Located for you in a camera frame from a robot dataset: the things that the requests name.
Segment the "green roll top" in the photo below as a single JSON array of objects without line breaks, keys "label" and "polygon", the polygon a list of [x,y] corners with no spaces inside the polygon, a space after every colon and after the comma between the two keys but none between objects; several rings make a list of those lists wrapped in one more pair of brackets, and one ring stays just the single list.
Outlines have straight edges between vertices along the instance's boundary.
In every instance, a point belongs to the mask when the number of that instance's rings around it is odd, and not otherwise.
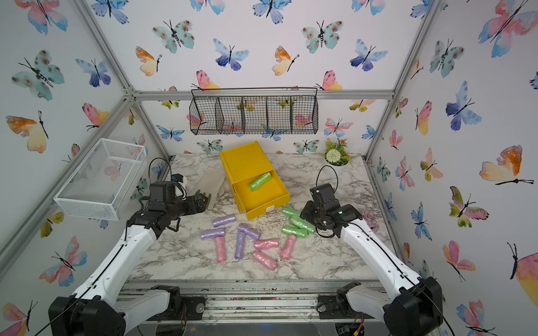
[{"label": "green roll top", "polygon": [[282,214],[286,217],[293,218],[301,215],[301,211],[294,209],[293,207],[286,206],[282,209]]}]

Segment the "yellow three-drawer box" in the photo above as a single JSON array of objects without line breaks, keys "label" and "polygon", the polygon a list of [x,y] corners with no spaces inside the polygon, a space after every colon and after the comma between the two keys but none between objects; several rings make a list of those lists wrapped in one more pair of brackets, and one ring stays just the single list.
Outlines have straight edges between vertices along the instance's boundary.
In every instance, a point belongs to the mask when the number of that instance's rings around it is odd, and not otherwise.
[{"label": "yellow three-drawer box", "polygon": [[289,191],[258,142],[222,151],[220,158],[238,210],[249,220],[289,203]]}]

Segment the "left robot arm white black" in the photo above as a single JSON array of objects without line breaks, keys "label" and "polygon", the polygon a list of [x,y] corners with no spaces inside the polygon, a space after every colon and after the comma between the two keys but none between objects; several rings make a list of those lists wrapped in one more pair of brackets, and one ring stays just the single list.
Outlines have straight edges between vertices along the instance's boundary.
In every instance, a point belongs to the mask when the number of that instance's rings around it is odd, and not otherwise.
[{"label": "left robot arm white black", "polygon": [[117,299],[140,258],[165,230],[177,231],[185,216],[203,213],[210,199],[202,193],[152,197],[126,223],[123,237],[98,268],[69,297],[58,297],[48,308],[53,335],[126,335],[144,322],[185,320],[176,286],[157,285],[126,303]]}]

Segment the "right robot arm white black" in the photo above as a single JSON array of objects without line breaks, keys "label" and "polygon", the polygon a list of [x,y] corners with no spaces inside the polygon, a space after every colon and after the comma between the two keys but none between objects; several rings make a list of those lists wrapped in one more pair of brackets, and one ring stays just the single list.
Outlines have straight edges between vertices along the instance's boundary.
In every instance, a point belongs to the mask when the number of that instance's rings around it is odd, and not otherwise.
[{"label": "right robot arm white black", "polygon": [[312,199],[300,217],[321,231],[330,230],[359,254],[384,288],[375,291],[351,282],[336,294],[342,314],[365,314],[382,321],[391,335],[428,335],[444,322],[441,285],[422,278],[382,243],[363,215],[342,205],[328,183],[310,189]]}]

